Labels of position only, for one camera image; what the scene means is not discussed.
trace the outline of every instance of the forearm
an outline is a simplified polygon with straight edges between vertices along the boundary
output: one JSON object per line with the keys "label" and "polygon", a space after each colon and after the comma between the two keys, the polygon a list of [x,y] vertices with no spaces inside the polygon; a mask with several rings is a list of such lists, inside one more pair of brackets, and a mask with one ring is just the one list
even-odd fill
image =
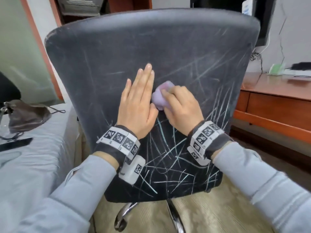
{"label": "forearm", "polygon": [[311,194],[263,162],[255,151],[233,142],[212,158],[280,232],[311,232]]}
{"label": "forearm", "polygon": [[21,221],[17,232],[87,232],[89,219],[116,175],[116,160],[90,155],[64,182]]}

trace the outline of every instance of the chrome chair leg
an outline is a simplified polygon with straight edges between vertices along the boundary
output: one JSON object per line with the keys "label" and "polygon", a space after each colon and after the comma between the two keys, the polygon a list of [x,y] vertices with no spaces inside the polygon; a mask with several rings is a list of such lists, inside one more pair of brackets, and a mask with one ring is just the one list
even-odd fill
{"label": "chrome chair leg", "polygon": [[127,215],[130,211],[136,207],[139,203],[127,203],[119,211],[115,219],[115,230],[123,231],[127,226]]}
{"label": "chrome chair leg", "polygon": [[175,208],[171,199],[166,200],[166,206],[167,206],[167,209],[169,210],[169,216],[172,219],[172,222],[175,226],[177,233],[185,233],[186,231],[185,231],[183,222],[181,221],[181,218],[177,212],[177,209]]}

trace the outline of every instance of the black phone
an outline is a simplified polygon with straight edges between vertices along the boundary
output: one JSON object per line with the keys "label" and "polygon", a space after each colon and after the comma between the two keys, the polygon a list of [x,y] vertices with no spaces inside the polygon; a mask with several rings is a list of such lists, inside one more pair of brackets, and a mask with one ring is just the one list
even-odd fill
{"label": "black phone", "polygon": [[4,144],[1,144],[0,145],[0,152],[29,145],[30,142],[32,141],[32,139],[33,139],[33,137],[30,137],[30,138],[26,138],[26,139],[22,139],[22,140],[17,140],[17,141],[12,141],[12,142],[7,142]]}

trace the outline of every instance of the mattress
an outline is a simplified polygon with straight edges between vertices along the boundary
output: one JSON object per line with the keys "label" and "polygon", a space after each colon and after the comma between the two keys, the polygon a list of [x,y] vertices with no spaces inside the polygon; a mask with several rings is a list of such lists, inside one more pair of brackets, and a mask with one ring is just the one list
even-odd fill
{"label": "mattress", "polygon": [[[46,123],[25,132],[20,139],[33,137],[28,146],[0,152],[1,232],[14,230],[74,167],[79,137],[76,112],[71,104],[59,104],[53,108],[66,113],[52,114]],[[0,124],[1,136],[12,136],[8,122],[9,117],[5,115]]]}

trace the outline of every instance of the cleaning sponge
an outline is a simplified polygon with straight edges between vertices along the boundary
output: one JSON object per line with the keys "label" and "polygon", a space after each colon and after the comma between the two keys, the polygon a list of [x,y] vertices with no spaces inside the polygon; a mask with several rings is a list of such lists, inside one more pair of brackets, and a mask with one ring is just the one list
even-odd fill
{"label": "cleaning sponge", "polygon": [[173,86],[174,84],[171,81],[166,81],[158,86],[152,94],[151,101],[154,103],[158,110],[164,110],[164,107],[170,108],[169,103],[162,96],[161,90],[169,90]]}

